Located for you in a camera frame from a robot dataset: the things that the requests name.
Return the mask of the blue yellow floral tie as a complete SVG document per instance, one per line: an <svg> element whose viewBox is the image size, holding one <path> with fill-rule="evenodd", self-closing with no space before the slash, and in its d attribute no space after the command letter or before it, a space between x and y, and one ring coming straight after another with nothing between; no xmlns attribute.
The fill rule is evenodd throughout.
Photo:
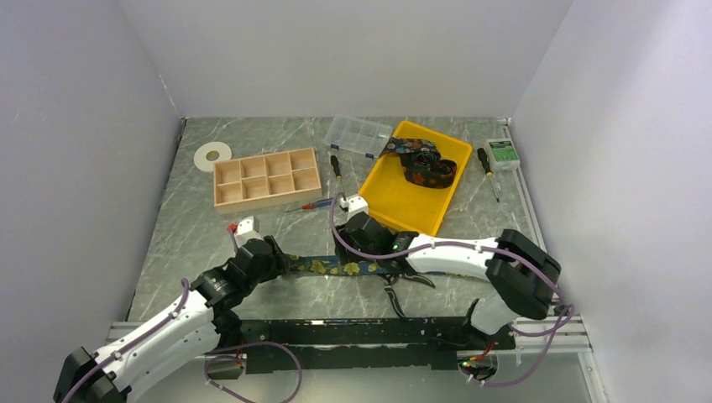
<svg viewBox="0 0 712 403"><path fill-rule="evenodd" d="M363 276L386 275L387 270L373 262L341 264L336 256L298 256L288 258L289 271L310 272L317 275Z"/></svg>

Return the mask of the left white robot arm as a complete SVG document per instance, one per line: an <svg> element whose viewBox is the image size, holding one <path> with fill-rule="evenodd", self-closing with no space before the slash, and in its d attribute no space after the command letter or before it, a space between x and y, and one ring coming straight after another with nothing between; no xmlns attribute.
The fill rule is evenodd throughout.
<svg viewBox="0 0 712 403"><path fill-rule="evenodd" d="M134 402L197 355L233 351L243 340L233 308L289 265L273 237L249 239L225 264L183 279L181 296L143 325L92 353L70 353L54 401Z"/></svg>

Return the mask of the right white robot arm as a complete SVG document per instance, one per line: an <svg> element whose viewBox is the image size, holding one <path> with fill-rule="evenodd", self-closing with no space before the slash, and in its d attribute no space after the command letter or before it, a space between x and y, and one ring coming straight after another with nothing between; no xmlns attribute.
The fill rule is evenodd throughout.
<svg viewBox="0 0 712 403"><path fill-rule="evenodd" d="M493 292L470 305L463 339L483 348L519 317L543 320L558 294L560 264L522 233L475 240L434 238L417 232L392 233L365 212L343 225L328 220L342 263L374 263L386 274L425 281L430 274L486 281Z"/></svg>

